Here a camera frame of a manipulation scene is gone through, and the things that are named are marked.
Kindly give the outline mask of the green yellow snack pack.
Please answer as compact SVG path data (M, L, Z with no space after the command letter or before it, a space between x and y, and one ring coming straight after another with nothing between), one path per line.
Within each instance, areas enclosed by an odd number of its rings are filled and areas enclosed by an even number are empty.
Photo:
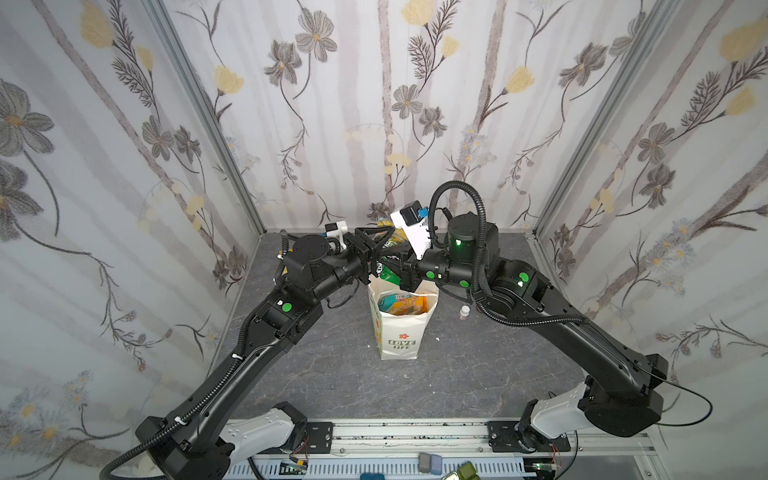
M378 224L378 226L384 226L384 225L391 225L391 226L394 227L394 225L391 222L388 222L388 221L380 222ZM386 248L386 249L382 248L382 252L380 254L379 259L376 261L376 263L380 262L380 259L382 257L388 256L388 255L403 255L405 258L407 258L410 254L413 254L412 248L411 248L411 246L410 246L410 244L409 244L409 242L408 242L408 240L406 238L405 233L401 229L396 229L395 228L395 233L394 234L396 235L396 238L399 240L399 244L397 246L393 246L393 247ZM376 272L375 272L376 263L374 265L373 275L376 278L378 278L376 276Z

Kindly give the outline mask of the white paper shopping bag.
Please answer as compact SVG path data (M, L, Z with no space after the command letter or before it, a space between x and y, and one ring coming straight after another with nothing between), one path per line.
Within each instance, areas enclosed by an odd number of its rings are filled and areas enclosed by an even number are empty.
M416 359L424 332L438 303L437 286L432 282L423 281L414 293L409 293L374 276L370 276L369 280L368 299L380 358L382 360ZM392 316L380 312L377 305L379 298L391 293L426 296L429 300L429 311L421 315L407 316Z

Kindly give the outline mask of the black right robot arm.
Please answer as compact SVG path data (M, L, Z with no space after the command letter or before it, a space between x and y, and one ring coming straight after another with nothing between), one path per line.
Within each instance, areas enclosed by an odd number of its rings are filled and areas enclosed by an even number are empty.
M471 185L448 181L428 206L413 201L390 219L408 243L384 249L378 260L399 277L401 289L413 292L426 281L447 291L459 287L481 315L534 331L586 374L563 394L529 401L509 432L490 432L492 442L534 453L555 451L558 438L584 428L628 438L665 426L657 389L671 382L667 360L609 335L532 264L502 257L498 228Z

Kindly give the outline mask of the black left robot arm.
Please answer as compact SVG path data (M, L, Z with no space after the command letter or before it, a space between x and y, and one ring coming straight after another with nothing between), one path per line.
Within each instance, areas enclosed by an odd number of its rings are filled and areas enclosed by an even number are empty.
M100 478L117 478L118 468L142 454L161 479L223 478L235 445L221 434L234 410L316 323L323 300L368 280L394 232L392 226L360 227L341 239L283 232L274 287L243 320L228 361L166 416L146 418L136 430L139 444L104 466Z

